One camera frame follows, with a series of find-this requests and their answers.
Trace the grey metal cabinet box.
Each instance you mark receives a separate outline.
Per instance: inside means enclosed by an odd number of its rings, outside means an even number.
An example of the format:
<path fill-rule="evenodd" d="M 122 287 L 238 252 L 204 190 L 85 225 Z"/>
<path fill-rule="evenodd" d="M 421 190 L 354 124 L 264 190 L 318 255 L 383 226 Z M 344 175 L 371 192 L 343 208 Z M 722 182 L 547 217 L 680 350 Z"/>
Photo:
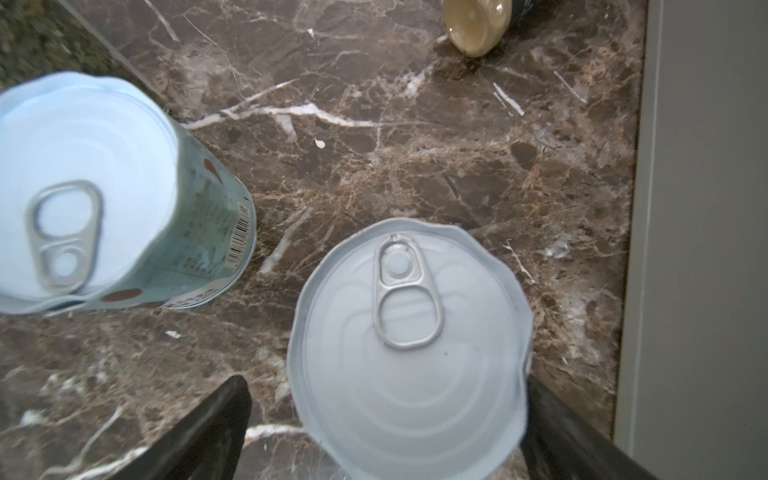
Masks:
<path fill-rule="evenodd" d="M 648 10 L 613 438 L 661 479 L 767 475 L 767 5 Z"/>

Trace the teal label can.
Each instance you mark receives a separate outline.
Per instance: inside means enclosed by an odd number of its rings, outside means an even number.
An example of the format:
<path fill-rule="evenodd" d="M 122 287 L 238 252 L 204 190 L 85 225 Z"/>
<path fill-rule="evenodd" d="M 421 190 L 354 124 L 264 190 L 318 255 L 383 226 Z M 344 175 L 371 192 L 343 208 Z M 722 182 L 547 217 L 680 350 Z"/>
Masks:
<path fill-rule="evenodd" d="M 60 72 L 1 96 L 1 310 L 203 305 L 253 255 L 252 196 L 126 80 Z"/>

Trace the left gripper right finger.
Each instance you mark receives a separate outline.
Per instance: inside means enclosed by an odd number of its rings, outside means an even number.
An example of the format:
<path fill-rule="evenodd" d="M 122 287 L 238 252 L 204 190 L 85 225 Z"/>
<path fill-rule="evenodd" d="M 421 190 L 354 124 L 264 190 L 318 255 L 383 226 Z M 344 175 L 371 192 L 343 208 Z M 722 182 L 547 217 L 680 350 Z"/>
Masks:
<path fill-rule="evenodd" d="M 532 479 L 656 479 L 535 377 L 527 390 L 521 449 Z"/>

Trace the small spice bottle lying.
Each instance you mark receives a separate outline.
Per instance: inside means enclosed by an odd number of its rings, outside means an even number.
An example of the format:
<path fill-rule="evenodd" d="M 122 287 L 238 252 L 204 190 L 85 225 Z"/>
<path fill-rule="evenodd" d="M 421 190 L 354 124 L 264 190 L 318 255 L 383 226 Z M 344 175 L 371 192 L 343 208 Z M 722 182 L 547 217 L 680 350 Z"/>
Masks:
<path fill-rule="evenodd" d="M 533 0 L 445 0 L 443 22 L 448 39 L 465 56 L 489 53 L 508 28 L 535 5 Z"/>

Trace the small dark glass jar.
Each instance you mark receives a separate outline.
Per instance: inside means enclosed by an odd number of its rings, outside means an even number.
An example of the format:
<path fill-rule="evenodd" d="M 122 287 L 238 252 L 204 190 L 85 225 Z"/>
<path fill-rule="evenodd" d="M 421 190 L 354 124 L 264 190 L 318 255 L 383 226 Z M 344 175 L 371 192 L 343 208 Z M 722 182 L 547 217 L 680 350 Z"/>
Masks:
<path fill-rule="evenodd" d="M 106 46 L 57 1 L 1 2 L 1 89 L 44 75 L 122 72 Z"/>

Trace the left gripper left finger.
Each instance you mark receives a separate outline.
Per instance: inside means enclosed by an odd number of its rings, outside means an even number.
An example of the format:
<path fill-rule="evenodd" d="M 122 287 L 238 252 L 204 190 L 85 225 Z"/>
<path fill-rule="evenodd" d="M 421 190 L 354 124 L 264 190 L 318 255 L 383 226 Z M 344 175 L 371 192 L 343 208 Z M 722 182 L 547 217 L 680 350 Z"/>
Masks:
<path fill-rule="evenodd" d="M 252 408 L 248 384 L 233 375 L 113 480 L 231 479 Z"/>

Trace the green label can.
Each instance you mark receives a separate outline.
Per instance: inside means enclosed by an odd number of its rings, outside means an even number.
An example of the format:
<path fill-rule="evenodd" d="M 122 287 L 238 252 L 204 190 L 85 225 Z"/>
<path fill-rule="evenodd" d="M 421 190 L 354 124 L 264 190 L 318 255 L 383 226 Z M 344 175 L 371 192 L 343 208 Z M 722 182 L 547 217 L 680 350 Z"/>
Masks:
<path fill-rule="evenodd" d="M 354 479 L 484 479 L 527 427 L 533 313 L 465 230 L 410 218 L 334 247 L 299 296 L 287 374 Z"/>

